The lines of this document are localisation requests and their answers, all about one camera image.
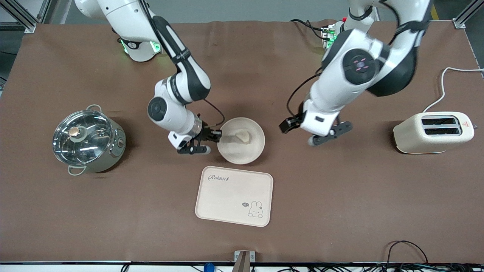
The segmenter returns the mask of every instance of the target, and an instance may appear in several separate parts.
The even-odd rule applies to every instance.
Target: table
[[[261,157],[232,165],[213,144],[208,156],[176,154],[146,113],[155,83],[175,72],[166,55],[131,61],[107,25],[38,25],[25,35],[0,99],[1,260],[225,261],[250,249],[258,261],[383,261],[388,244],[405,239],[431,262],[484,262],[480,131],[436,155],[404,155],[391,140],[396,124],[440,96],[443,68],[476,68],[464,30],[432,22],[410,85],[388,97],[362,94],[341,114],[354,129],[313,148],[305,131],[278,128],[290,93],[319,67],[323,48],[309,29],[286,22],[173,27],[212,80],[209,100],[227,119],[261,125]],[[379,22],[370,34],[388,42],[393,30]],[[449,72],[446,90],[433,110],[462,111],[484,125],[479,73]],[[94,103],[124,128],[127,149],[110,171],[71,177],[52,153],[52,135],[63,118]],[[188,107],[219,120],[204,102]],[[270,173],[269,225],[198,219],[206,166]],[[402,245],[392,260],[422,257]]]

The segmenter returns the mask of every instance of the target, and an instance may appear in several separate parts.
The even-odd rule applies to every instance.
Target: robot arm
[[[363,91],[385,96],[408,85],[413,78],[417,48],[425,34],[432,5],[432,0],[349,2],[350,16],[323,56],[319,79],[311,86],[299,113],[280,124],[283,133],[297,127],[311,132],[310,145],[335,139],[352,128],[350,122],[339,123],[338,116],[344,106]],[[399,26],[392,46],[366,34],[375,18],[372,17],[373,6],[397,12]]]
[[[148,116],[170,131],[168,139],[178,153],[208,154],[210,148],[200,145],[200,141],[218,142],[221,131],[207,128],[207,124],[185,106],[208,96],[210,80],[170,24],[155,16],[143,0],[76,0],[76,5],[88,17],[107,19],[127,45],[125,49],[133,60],[151,59],[156,54],[153,43],[163,47],[177,72],[155,85]]]

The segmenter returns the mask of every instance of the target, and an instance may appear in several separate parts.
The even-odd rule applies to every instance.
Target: stainless steel pot
[[[125,147],[123,129],[104,115],[98,105],[69,115],[54,132],[54,154],[68,165],[67,172],[72,176],[111,168],[121,158]]]

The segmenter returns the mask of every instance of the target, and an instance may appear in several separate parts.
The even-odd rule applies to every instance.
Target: metal frame
[[[41,12],[45,12],[49,4],[50,1],[48,3],[44,2],[41,7]],[[35,32],[35,26],[40,21],[30,14],[19,2],[16,0],[0,0],[0,6],[4,8],[4,10],[6,10],[13,18],[15,18],[21,26],[25,27],[25,33]],[[3,24],[0,26],[18,28],[18,25],[14,24]]]
[[[473,0],[456,18],[452,19],[456,29],[466,28],[465,22],[469,20],[484,5],[484,0]]]

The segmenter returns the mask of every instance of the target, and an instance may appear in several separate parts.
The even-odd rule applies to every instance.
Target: cable
[[[440,89],[442,90],[442,96],[437,99],[434,103],[428,105],[422,113],[428,111],[431,107],[433,107],[435,104],[437,104],[438,102],[440,102],[442,99],[444,99],[445,97],[445,89],[444,89],[444,74],[445,72],[447,72],[448,70],[454,70],[454,71],[460,71],[460,72],[484,72],[484,69],[470,69],[470,70],[466,70],[466,69],[457,69],[457,68],[452,68],[452,67],[447,67],[444,69],[444,71],[442,72],[442,75],[440,76]]]
[[[223,112],[221,110],[219,110],[217,107],[215,107],[212,103],[210,103],[210,101],[208,101],[207,99],[204,99],[203,101],[207,102],[207,104],[211,105],[216,111],[218,111],[218,113],[220,113],[220,115],[222,115],[222,121],[221,122],[219,122],[215,125],[206,126],[206,128],[215,127],[215,126],[219,126],[219,125],[223,124],[225,122],[225,115],[223,114]]]
[[[156,38],[158,39],[158,42],[161,44],[161,47],[163,48],[163,50],[165,50],[165,52],[169,52],[168,49],[166,48],[165,44],[163,43],[163,39],[161,38],[161,35],[158,32],[158,29],[156,28],[156,26],[153,22],[153,18],[150,15],[150,10],[149,10],[150,6],[146,3],[145,0],[138,0],[138,2],[141,5],[141,8],[143,9],[144,14],[146,15],[146,18],[148,19],[148,22],[150,23],[151,29],[153,29],[153,32],[154,32]]]
[[[396,245],[398,245],[399,243],[408,243],[408,244],[411,244],[413,246],[415,246],[416,248],[418,248],[420,250],[420,252],[422,252],[423,256],[425,257],[425,263],[428,263],[428,258],[427,258],[427,255],[425,254],[425,252],[422,250],[422,248],[420,248],[419,246],[417,246],[415,243],[412,243],[410,241],[406,241],[406,240],[400,240],[400,241],[396,241],[394,242],[391,246],[390,246],[390,249],[388,250],[388,257],[387,257],[387,263],[385,265],[385,272],[387,271],[388,269],[388,264],[390,263],[390,255],[392,254],[392,248]]]
[[[305,25],[306,27],[312,28],[314,30],[321,30],[321,28],[328,27],[328,26],[323,26],[321,28],[313,27],[311,24],[307,24],[307,22],[309,22],[309,20],[307,20],[306,22],[303,22],[302,20],[299,20],[299,19],[292,19],[292,20],[290,20],[290,22],[298,22],[298,23],[301,23],[301,24]]]
[[[288,111],[288,112],[289,112],[289,113],[290,113],[290,114],[291,114],[293,117],[295,116],[295,114],[294,114],[294,113],[291,111],[291,109],[289,108],[289,103],[291,102],[292,97],[293,97],[293,96],[294,96],[294,95],[297,93],[297,91],[298,91],[298,90],[299,90],[299,89],[300,89],[302,86],[304,86],[304,85],[305,85],[305,84],[306,84],[306,83],[307,83],[309,80],[311,80],[311,79],[313,79],[313,78],[315,78],[315,77],[318,77],[318,76],[320,76],[320,75],[321,75],[321,73],[319,73],[319,74],[315,74],[315,75],[311,76],[310,78],[306,79],[306,80],[305,80],[303,83],[301,83],[301,85],[299,85],[299,86],[298,86],[298,87],[297,87],[297,88],[296,88],[296,89],[295,89],[295,90],[292,92],[292,94],[289,96],[289,99],[287,100],[287,103],[286,103],[286,108],[287,108],[287,111]]]
[[[389,4],[385,3],[385,1],[386,1],[386,0],[380,0],[380,1],[378,1],[378,2],[379,2],[380,4],[382,4],[382,5],[386,6],[388,9],[390,9],[390,10],[393,12],[393,14],[394,14],[394,15],[395,15],[395,17],[396,17],[396,25],[397,25],[397,27],[399,27],[399,26],[400,26],[400,16],[398,15],[398,12],[397,12],[397,11],[396,11],[396,10],[395,10],[395,9],[394,9],[392,6],[390,6]],[[388,44],[389,44],[389,45],[393,44],[393,42],[395,41],[395,38],[396,38],[396,35],[393,35],[392,40],[391,40],[391,41],[390,41]]]
[[[16,56],[16,55],[17,55],[17,54],[15,54],[15,53],[9,53],[9,52],[5,52],[5,51],[0,51],[0,53],[3,53],[3,54],[9,54],[9,55],[14,55],[14,56]]]
[[[325,40],[325,41],[329,41],[330,40],[328,38],[324,38],[322,36],[319,36],[316,33],[316,30],[321,31],[321,28],[328,27],[328,26],[323,26],[323,27],[320,27],[320,28],[316,28],[316,27],[313,27],[313,25],[311,25],[311,22],[309,22],[309,20],[306,20],[306,22],[303,22],[303,21],[301,21],[299,19],[292,19],[291,22],[298,22],[298,23],[301,23],[301,24],[305,25],[306,27],[310,28],[313,31],[314,35],[316,35],[316,37],[318,37],[321,40]]]
[[[319,72],[319,71],[322,71],[322,70],[323,70],[323,67],[319,67],[319,68],[316,70],[316,72],[314,72],[314,74],[316,75],[316,74],[318,74],[318,72]]]
[[[328,38],[324,38],[322,35],[319,36],[316,31],[314,30],[314,27],[311,25],[311,22],[309,20],[306,21],[306,23],[309,25],[309,28],[313,31],[314,35],[316,35],[316,37],[318,37],[319,39],[321,40],[325,40],[325,41],[329,41],[330,39]]]
[[[191,267],[193,267],[193,269],[195,269],[195,270],[198,270],[198,271],[200,271],[200,272],[203,272],[203,270],[200,270],[200,269],[196,268],[196,267],[195,267],[195,266],[193,266],[193,265],[191,265]]]

